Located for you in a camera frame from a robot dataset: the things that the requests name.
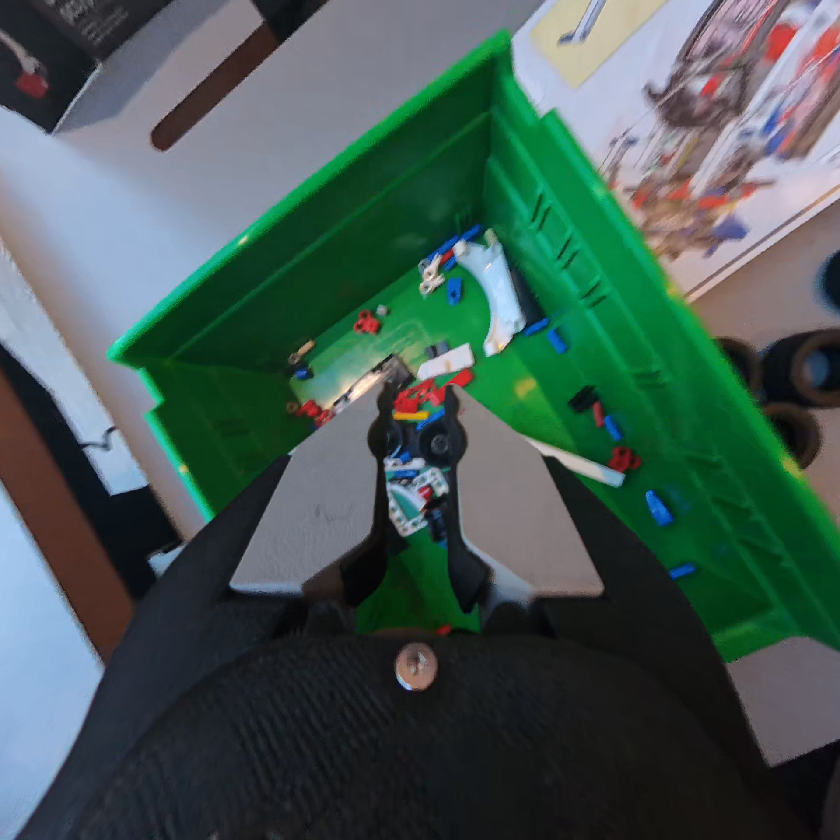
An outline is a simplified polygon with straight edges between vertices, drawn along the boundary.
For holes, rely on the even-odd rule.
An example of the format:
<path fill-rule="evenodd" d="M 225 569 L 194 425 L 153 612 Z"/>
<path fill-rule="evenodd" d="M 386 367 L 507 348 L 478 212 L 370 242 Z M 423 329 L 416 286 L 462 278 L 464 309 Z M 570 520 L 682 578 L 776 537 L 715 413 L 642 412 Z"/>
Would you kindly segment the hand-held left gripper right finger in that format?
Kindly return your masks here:
<path fill-rule="evenodd" d="M 446 387 L 448 575 L 464 612 L 596 599 L 604 583 L 545 457 L 459 385 Z"/>

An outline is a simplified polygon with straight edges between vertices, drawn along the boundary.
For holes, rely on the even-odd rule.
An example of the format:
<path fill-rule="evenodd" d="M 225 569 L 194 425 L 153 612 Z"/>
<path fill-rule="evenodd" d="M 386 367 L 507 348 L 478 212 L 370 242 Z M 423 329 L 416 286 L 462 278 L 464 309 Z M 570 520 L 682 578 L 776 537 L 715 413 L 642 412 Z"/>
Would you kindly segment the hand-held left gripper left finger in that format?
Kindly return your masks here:
<path fill-rule="evenodd" d="M 356 607 L 386 571 L 383 460 L 393 389 L 374 385 L 291 455 L 232 575 L 233 591 Z"/>

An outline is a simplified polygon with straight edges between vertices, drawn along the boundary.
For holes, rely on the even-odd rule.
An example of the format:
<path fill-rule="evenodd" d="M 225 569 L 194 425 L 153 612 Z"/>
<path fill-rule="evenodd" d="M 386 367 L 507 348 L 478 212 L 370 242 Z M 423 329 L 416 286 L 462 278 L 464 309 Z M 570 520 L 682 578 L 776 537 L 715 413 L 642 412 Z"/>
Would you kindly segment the green plastic bin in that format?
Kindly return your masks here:
<path fill-rule="evenodd" d="M 490 313 L 455 242 L 504 248 L 527 325 Z M 515 77 L 506 31 L 431 82 L 189 276 L 109 350 L 211 521 L 389 355 L 469 343 L 467 393 L 605 463 L 588 487 L 667 568 L 730 662 L 788 637 L 838 649 L 838 530 L 712 337 L 561 120 Z"/>

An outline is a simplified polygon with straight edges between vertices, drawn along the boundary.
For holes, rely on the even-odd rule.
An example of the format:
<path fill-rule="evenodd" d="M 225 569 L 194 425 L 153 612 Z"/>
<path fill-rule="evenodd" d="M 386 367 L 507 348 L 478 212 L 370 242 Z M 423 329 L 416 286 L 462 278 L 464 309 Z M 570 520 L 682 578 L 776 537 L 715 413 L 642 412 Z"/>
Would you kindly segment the toy car instruction booklet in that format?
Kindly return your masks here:
<path fill-rule="evenodd" d="M 543 2 L 512 53 L 690 300 L 838 201 L 838 1 Z"/>

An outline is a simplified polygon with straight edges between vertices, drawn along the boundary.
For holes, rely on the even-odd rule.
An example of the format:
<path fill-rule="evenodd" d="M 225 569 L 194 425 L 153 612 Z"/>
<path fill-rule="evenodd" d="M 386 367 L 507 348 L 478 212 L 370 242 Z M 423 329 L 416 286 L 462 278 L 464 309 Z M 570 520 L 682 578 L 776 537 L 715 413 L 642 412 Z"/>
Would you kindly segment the long white toy beam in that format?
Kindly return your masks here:
<path fill-rule="evenodd" d="M 578 476 L 594 480 L 608 487 L 621 487 L 625 475 L 616 469 L 601 465 L 588 458 L 583 458 L 569 451 L 540 442 L 532 437 L 522 437 L 536 448 L 541 456 L 557 460 L 561 465 Z"/>

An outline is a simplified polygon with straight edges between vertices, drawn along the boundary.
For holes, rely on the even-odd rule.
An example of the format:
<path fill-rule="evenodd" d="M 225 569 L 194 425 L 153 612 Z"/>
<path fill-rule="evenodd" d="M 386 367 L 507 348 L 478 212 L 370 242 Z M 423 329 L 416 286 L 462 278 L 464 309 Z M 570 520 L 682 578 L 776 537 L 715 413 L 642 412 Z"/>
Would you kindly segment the black table leg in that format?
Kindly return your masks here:
<path fill-rule="evenodd" d="M 53 396 L 4 345 L 1 365 L 112 566 L 142 600 L 157 581 L 151 557 L 181 546 L 181 536 L 149 486 L 110 493 Z"/>

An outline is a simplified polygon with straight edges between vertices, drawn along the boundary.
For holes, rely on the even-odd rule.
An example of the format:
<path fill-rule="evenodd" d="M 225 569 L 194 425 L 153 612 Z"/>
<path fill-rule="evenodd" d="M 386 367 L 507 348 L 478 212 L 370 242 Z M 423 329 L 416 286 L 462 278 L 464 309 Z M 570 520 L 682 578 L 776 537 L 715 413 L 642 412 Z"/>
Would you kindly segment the white toy arch piece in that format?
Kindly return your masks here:
<path fill-rule="evenodd" d="M 504 248 L 489 228 L 486 245 L 461 238 L 455 242 L 454 254 L 458 266 L 478 281 L 486 296 L 490 322 L 482 347 L 486 357 L 498 355 L 527 325 Z"/>

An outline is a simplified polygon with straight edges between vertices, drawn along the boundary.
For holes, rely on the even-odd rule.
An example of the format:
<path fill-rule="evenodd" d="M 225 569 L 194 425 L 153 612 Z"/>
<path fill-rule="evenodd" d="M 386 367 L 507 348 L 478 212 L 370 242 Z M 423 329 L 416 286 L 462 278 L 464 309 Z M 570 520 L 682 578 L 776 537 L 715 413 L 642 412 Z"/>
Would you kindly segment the person's dark clothing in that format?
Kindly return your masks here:
<path fill-rule="evenodd" d="M 826 801 L 838 794 L 839 741 L 835 740 L 771 769 L 787 805 L 809 838 L 821 838 Z"/>

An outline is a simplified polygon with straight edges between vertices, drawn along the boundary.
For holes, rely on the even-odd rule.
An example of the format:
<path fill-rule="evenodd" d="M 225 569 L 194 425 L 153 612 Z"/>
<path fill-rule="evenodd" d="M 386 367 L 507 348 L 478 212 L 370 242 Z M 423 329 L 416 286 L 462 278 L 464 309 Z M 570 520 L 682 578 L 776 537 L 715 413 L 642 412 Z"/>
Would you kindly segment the toy car set box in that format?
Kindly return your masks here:
<path fill-rule="evenodd" d="M 2 109 L 54 133 L 104 62 L 170 4 L 2 1 Z"/>

